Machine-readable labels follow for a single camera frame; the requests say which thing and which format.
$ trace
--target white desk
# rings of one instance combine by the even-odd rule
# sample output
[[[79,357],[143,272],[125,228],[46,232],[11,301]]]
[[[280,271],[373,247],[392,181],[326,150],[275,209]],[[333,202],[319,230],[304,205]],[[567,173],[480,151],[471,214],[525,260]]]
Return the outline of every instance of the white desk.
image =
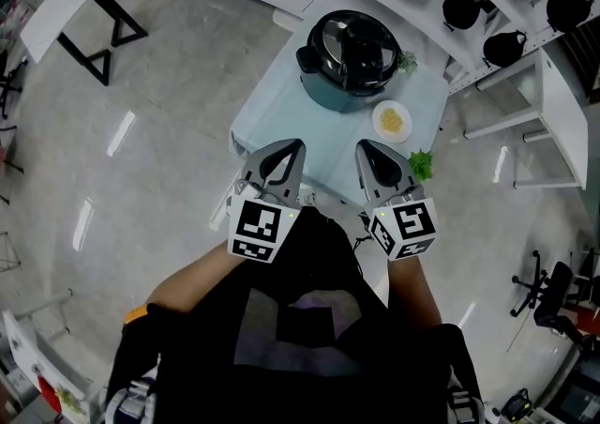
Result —
[[[40,390],[38,375],[41,375],[54,389],[62,388],[70,392],[79,402],[81,412],[75,412],[61,402],[63,416],[75,424],[98,422],[101,418],[99,386],[94,386],[75,371],[26,319],[34,312],[58,304],[71,295],[69,291],[23,314],[3,311],[8,343],[17,366],[37,390]]]
[[[544,51],[538,50],[523,57],[513,66],[482,81],[477,87],[479,90],[485,90],[530,67],[534,67],[533,81],[524,81],[519,86],[519,91],[532,107],[509,114],[491,126],[467,130],[464,135],[467,139],[473,139],[523,122],[540,119],[547,132],[525,135],[524,141],[533,142],[549,137],[554,139],[573,176],[516,181],[515,187],[582,187],[585,189],[588,177],[588,123],[568,83]]]
[[[68,21],[86,1],[44,0],[21,32],[21,39],[36,62],[39,62],[52,43],[58,40],[77,62],[87,68],[104,85],[108,85],[111,51],[105,49],[86,57],[62,32]],[[94,1],[114,19],[111,40],[113,47],[118,47],[138,38],[147,37],[148,34],[114,0]],[[126,23],[134,31],[132,35],[125,38],[120,37],[123,23]],[[99,58],[103,58],[102,72],[92,64],[94,60]]]

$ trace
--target person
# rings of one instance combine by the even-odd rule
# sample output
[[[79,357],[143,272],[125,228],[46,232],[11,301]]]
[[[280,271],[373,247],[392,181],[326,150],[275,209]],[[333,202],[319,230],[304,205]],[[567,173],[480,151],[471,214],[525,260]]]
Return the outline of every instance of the person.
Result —
[[[107,423],[462,422],[449,418],[449,393],[481,400],[462,334],[442,324],[417,257],[387,272],[386,307],[345,232],[315,207],[303,207],[272,264],[215,247],[127,318]]]

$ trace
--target small bowl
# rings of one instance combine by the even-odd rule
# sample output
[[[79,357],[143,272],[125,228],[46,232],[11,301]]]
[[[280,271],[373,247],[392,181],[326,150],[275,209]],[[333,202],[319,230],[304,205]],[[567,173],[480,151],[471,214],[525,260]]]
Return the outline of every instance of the small bowl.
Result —
[[[404,123],[399,132],[389,132],[382,127],[382,114],[385,109],[394,109]],[[373,127],[388,143],[400,144],[413,133],[413,120],[406,107],[395,100],[383,100],[373,109]]]

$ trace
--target red object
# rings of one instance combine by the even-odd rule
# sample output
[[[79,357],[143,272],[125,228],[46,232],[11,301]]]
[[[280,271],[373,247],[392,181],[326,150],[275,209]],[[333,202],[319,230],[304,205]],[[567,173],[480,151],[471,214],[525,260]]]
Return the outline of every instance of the red object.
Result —
[[[565,309],[572,310],[577,313],[577,329],[588,334],[600,335],[600,314],[596,319],[593,318],[595,310],[575,306],[573,304],[565,304]]]
[[[54,392],[54,388],[40,375],[37,377],[37,383],[39,384],[41,395],[44,396],[46,402],[50,405],[54,412],[61,414],[63,408],[60,405],[58,396],[56,396],[56,393]]]

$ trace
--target table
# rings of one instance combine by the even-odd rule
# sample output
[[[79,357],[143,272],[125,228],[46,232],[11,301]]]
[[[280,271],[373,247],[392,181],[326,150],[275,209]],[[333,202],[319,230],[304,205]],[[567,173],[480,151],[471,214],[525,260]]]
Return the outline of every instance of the table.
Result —
[[[100,386],[93,385],[75,371],[51,345],[51,341],[64,336],[68,331],[65,329],[45,339],[36,332],[31,321],[27,319],[39,310],[63,302],[72,294],[72,291],[69,290],[22,314],[13,314],[9,310],[4,310],[3,318],[8,343],[15,363],[37,390],[41,391],[38,382],[39,373],[54,389],[67,390],[79,401],[81,413],[75,412],[63,404],[63,416],[75,424],[99,422],[101,418]]]
[[[523,136],[526,143],[552,138],[559,147],[572,177],[515,181],[515,188],[585,189],[588,176],[588,123],[568,83],[543,50],[523,57],[513,66],[503,69],[477,85],[485,90],[528,68],[532,76],[524,76],[517,86],[531,108],[512,113],[490,126],[465,131],[467,139],[507,129],[523,122],[539,119],[546,131]]]
[[[92,55],[84,55],[77,46],[62,32],[68,21],[75,15],[87,0],[44,0],[37,8],[23,31],[21,39],[32,58],[39,62],[48,51],[54,40],[65,48],[73,58],[104,85],[109,84],[111,68],[111,51],[104,49]],[[111,45],[118,47],[139,38],[145,38],[148,33],[136,23],[125,10],[114,0],[94,0],[110,17],[114,19]],[[121,38],[121,28],[126,23],[133,34]],[[94,66],[95,60],[102,59],[102,71]]]
[[[303,181],[341,201],[362,206],[354,149],[361,139],[382,142],[409,158],[433,145],[448,96],[447,82],[419,64],[411,75],[397,73],[380,100],[391,98],[411,113],[412,135],[402,144],[386,143],[373,128],[371,109],[352,114],[329,111],[312,100],[300,82],[295,52],[322,17],[307,17],[266,71],[230,128],[230,150],[243,156],[274,141],[299,138],[307,146]]]

